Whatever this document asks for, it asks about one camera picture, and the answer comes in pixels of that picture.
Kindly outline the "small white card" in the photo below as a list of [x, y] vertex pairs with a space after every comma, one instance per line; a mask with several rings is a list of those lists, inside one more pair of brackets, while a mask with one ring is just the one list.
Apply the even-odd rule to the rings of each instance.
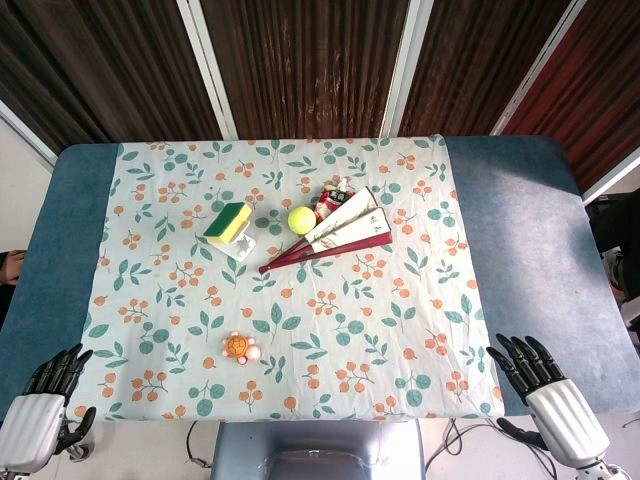
[[247, 234], [249, 225], [245, 221], [229, 243], [215, 243], [213, 247], [237, 262], [245, 261], [256, 247], [255, 239]]

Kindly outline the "floral patterned tablecloth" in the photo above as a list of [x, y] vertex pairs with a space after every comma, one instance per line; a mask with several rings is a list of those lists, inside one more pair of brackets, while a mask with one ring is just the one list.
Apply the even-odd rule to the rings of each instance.
[[[296, 242], [289, 212], [326, 183], [368, 187], [393, 242], [260, 274]], [[237, 262], [203, 236], [252, 209]], [[449, 152], [405, 139], [125, 143], [118, 147], [67, 412], [226, 421], [500, 416]], [[222, 355], [231, 332], [258, 361]]]

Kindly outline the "yellow green sponge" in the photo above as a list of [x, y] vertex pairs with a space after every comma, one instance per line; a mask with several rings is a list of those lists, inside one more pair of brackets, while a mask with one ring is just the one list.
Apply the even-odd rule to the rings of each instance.
[[204, 232], [212, 244], [229, 244], [248, 221], [252, 209], [244, 202], [226, 204]]

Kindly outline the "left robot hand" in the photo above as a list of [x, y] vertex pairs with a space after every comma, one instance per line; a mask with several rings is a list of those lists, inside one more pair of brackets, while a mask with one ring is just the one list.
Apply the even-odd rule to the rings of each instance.
[[0, 480], [27, 478], [62, 453], [73, 462], [89, 458], [94, 443], [86, 436], [96, 409], [89, 407], [71, 429], [67, 407], [92, 356], [91, 349], [84, 351], [77, 344], [61, 350], [33, 372], [0, 424]]

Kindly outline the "folding paper fan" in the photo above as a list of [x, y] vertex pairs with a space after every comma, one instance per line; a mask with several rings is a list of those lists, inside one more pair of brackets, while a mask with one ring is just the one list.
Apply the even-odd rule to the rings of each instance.
[[292, 264], [359, 251], [393, 242], [385, 211], [364, 187], [282, 255], [260, 266], [264, 274]]

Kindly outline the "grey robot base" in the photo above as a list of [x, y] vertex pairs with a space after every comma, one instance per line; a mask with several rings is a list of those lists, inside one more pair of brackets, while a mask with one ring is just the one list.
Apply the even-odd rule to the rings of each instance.
[[426, 480], [416, 420], [223, 423], [211, 480]]

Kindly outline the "red white snack packet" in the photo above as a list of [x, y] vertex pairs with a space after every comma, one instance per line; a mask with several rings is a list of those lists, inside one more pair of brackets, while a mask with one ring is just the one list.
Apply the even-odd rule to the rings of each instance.
[[346, 177], [326, 183], [314, 207], [316, 222], [324, 221], [353, 195], [354, 191], [349, 189], [349, 179]]

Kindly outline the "orange turtle toy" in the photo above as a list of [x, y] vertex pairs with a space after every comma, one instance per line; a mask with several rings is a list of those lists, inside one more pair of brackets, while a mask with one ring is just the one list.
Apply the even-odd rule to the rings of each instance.
[[223, 340], [222, 355], [235, 360], [240, 365], [245, 365], [248, 362], [258, 361], [261, 350], [253, 337], [234, 331]]

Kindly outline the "yellow tennis ball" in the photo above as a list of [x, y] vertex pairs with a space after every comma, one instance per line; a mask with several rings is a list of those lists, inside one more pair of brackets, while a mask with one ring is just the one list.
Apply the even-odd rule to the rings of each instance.
[[299, 206], [289, 212], [287, 223], [289, 229], [297, 235], [306, 235], [316, 226], [315, 212], [307, 206]]

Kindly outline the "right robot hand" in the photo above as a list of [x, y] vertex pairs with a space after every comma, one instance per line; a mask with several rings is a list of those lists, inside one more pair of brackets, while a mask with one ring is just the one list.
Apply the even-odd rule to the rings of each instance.
[[532, 336], [497, 334], [505, 349], [487, 352], [529, 408], [536, 431], [500, 418], [499, 428], [516, 441], [545, 450], [560, 464], [587, 476], [606, 469], [609, 438], [577, 385], [565, 376], [549, 350]]

